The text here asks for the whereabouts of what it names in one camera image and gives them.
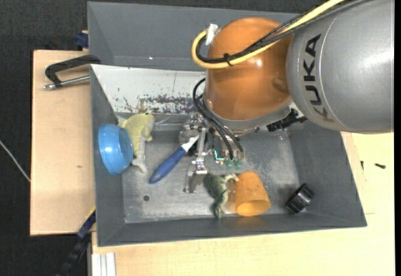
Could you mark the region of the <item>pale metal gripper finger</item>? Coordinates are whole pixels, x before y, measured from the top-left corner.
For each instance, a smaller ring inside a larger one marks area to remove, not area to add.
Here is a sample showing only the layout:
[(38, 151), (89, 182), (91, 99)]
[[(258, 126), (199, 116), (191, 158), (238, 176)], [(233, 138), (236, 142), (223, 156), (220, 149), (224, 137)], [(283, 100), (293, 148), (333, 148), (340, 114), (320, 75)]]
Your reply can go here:
[(193, 173), (193, 190), (196, 190), (196, 187), (200, 185), (205, 176), (207, 175), (207, 169), (204, 161), (196, 162), (196, 170)]
[(196, 186), (195, 183), (193, 182), (193, 175), (194, 172), (196, 171), (196, 165), (193, 163), (190, 163), (188, 168), (187, 168), (187, 172), (185, 174), (185, 186), (183, 191), (185, 193), (194, 193)]

